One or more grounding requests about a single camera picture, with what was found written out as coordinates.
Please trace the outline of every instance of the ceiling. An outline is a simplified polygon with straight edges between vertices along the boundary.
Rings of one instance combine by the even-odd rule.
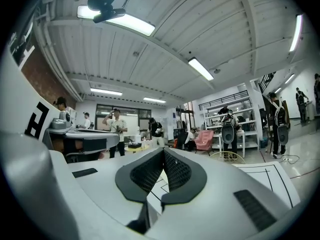
[[[47,61],[78,100],[95,99],[91,88],[123,92],[124,104],[161,99],[173,107],[290,67],[316,50],[303,21],[301,40],[289,53],[296,15],[291,0],[129,0],[126,12],[155,26],[151,36],[77,18],[87,0],[43,0],[47,17],[34,31]],[[119,8],[124,0],[116,0]],[[210,71],[207,81],[188,65],[196,57]]]

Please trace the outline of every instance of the cable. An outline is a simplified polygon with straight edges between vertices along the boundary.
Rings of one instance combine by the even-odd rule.
[[[297,157],[298,159],[296,160],[296,161],[294,161],[294,162],[290,162],[289,160],[288,160],[288,163],[290,164],[290,165],[294,165],[296,162],[298,162],[299,161],[299,159],[300,159],[300,157],[298,156],[298,155],[294,155],[294,154],[282,154],[281,155],[281,158],[277,158],[277,159],[282,159],[283,157],[285,157],[285,156],[288,156],[288,157]]]
[[[231,153],[231,154],[237,155],[237,156],[240,157],[240,158],[243,160],[243,162],[246,164],[246,161],[245,161],[240,155],[238,155],[238,154],[236,154],[236,153],[233,153],[233,152],[231,152],[231,151],[219,151],[219,152],[217,152],[217,153],[214,153],[214,154],[210,155],[210,158],[213,157],[213,156],[215,156],[215,155],[217,155],[217,154],[220,154],[220,153]]]

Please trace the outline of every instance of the pink chair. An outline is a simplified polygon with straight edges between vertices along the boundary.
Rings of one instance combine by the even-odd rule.
[[[196,144],[197,153],[198,150],[205,150],[208,152],[210,156],[210,151],[212,150],[211,144],[214,138],[214,131],[213,130],[202,130],[200,131],[198,137],[194,140]]]

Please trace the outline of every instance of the brick wall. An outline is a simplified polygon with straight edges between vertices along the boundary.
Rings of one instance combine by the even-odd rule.
[[[45,57],[43,56],[37,40],[32,33],[30,45],[34,46],[34,51],[31,53],[22,68],[22,73],[28,79],[29,83],[47,102],[52,104],[58,97],[66,98],[67,106],[76,109],[76,100],[72,98],[64,86],[59,82]]]

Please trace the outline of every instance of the railing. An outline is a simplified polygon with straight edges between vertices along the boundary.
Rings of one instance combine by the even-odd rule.
[[[219,104],[222,104],[222,103],[232,102],[234,100],[237,100],[237,99],[240,99],[240,98],[244,98],[244,97],[247,97],[247,96],[249,96],[247,90],[240,91],[238,93],[235,93],[235,94],[223,97],[223,98],[218,98],[218,99],[215,99],[213,101],[209,101],[209,102],[206,102],[206,103],[199,104],[199,109],[203,110],[203,109],[210,108],[212,106],[219,105]]]
[[[265,89],[267,89],[268,85],[270,84],[271,80],[274,78],[275,72],[270,74],[265,74],[259,83],[261,93],[264,93]]]

